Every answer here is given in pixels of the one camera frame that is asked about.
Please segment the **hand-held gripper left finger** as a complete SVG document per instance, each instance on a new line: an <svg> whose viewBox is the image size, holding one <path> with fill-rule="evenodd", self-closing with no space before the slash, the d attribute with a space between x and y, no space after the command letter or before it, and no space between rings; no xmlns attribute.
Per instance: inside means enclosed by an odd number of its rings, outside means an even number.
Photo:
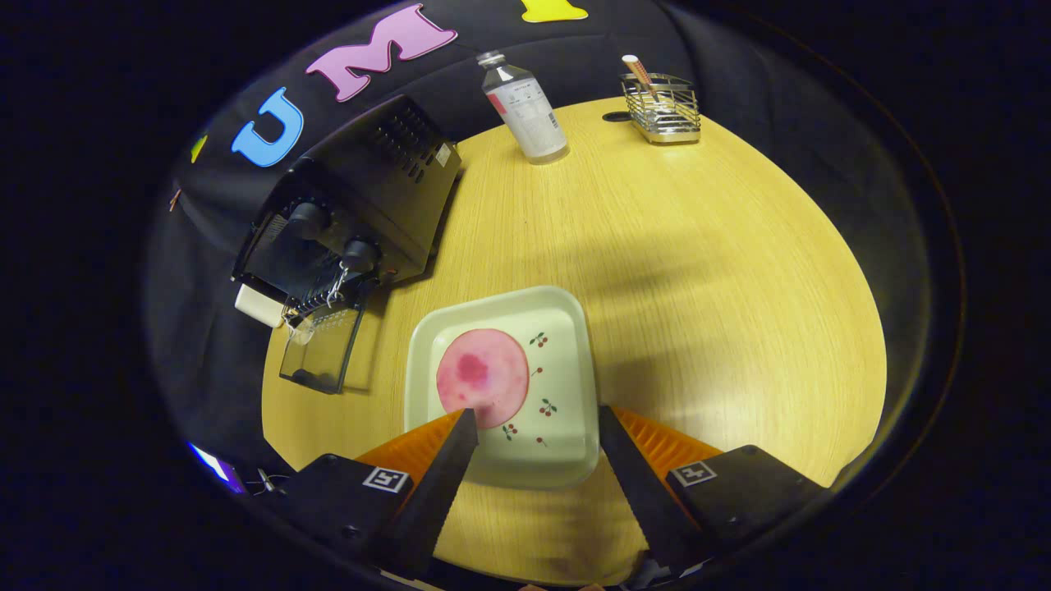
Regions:
<svg viewBox="0 0 1051 591"><path fill-rule="evenodd" d="M323 454L284 480L284 519L341 557L424 575L477 446L461 409L356 458Z"/></svg>

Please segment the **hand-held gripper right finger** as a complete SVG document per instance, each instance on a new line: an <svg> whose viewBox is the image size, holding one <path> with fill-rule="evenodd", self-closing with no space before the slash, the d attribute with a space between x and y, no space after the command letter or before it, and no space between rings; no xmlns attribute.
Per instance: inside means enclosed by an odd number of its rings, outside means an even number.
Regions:
<svg viewBox="0 0 1051 591"><path fill-rule="evenodd" d="M679 573L750 546L825 493L756 445L719 451L616 406L599 407L599 440L650 554Z"/></svg>

